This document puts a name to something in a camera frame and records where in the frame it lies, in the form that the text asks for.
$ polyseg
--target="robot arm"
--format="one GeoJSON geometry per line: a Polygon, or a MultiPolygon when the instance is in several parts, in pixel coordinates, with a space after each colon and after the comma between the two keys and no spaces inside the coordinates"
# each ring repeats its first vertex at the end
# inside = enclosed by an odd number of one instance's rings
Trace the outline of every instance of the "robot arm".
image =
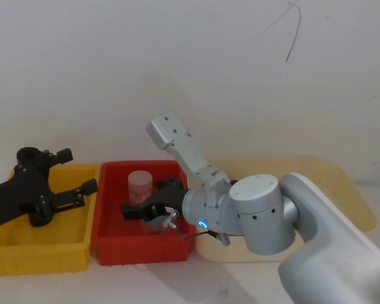
{"type": "Polygon", "coordinates": [[[14,175],[0,184],[0,225],[28,214],[31,225],[38,227],[48,224],[54,213],[84,206],[84,196],[97,191],[95,179],[62,193],[49,187],[49,169],[70,160],[70,149],[56,155],[30,147],[19,150],[14,175]]]}
{"type": "MultiPolygon", "coordinates": [[[[296,304],[380,304],[380,250],[307,178],[288,174],[278,181],[258,174],[232,186],[225,173],[207,163],[173,113],[156,117],[147,131],[201,184],[174,196],[182,202],[177,213],[190,224],[217,232],[224,245],[228,235],[244,236],[248,249],[264,256],[284,253],[295,231],[300,234],[305,245],[279,267],[296,304]]],[[[166,193],[157,199],[159,210],[164,199],[177,206],[166,193]]],[[[174,227],[172,214],[166,221],[174,227]]]]}

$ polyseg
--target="beige tray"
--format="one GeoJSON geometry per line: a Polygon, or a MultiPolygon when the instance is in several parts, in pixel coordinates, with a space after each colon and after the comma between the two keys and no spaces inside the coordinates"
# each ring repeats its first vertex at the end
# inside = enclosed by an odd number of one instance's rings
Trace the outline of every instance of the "beige tray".
{"type": "MultiPolygon", "coordinates": [[[[250,158],[212,160],[211,164],[225,171],[230,179],[238,180],[262,173],[272,174],[277,178],[290,172],[303,174],[363,233],[369,235],[377,227],[377,218],[371,207],[346,173],[334,163],[315,158],[250,158]]],[[[296,236],[296,241],[285,255],[265,258],[249,252],[243,237],[232,236],[230,240],[231,245],[223,247],[220,241],[210,236],[200,236],[196,240],[196,250],[205,259],[213,262],[278,262],[303,244],[301,238],[296,236]]]]}

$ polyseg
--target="white wall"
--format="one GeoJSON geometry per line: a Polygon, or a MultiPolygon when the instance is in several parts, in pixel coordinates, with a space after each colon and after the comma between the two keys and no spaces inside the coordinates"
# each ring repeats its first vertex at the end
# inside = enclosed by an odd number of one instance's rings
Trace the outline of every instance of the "white wall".
{"type": "Polygon", "coordinates": [[[380,0],[298,4],[286,63],[297,8],[259,35],[286,1],[0,0],[0,180],[22,146],[166,158],[144,126],[174,110],[207,156],[317,156],[380,184],[380,0]]]}

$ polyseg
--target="plastic bin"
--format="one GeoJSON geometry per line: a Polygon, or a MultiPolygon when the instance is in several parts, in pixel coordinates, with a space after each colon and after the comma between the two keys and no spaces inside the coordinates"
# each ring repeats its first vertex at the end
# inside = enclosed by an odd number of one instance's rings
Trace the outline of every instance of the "plastic bin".
{"type": "MultiPolygon", "coordinates": [[[[66,191],[99,175],[100,166],[62,165],[51,169],[49,185],[66,191]]],[[[1,225],[0,276],[86,270],[95,203],[96,193],[85,197],[85,207],[57,213],[43,227],[32,227],[27,215],[1,225]]]]}
{"type": "MultiPolygon", "coordinates": [[[[129,202],[128,175],[146,170],[155,181],[171,177],[187,178],[175,161],[116,161],[105,163],[101,169],[98,202],[94,214],[92,245],[101,265],[178,262],[187,260],[193,241],[182,241],[175,231],[144,234],[140,220],[125,221],[120,205],[129,202]]],[[[185,236],[194,234],[194,226],[178,220],[185,236]]]]}

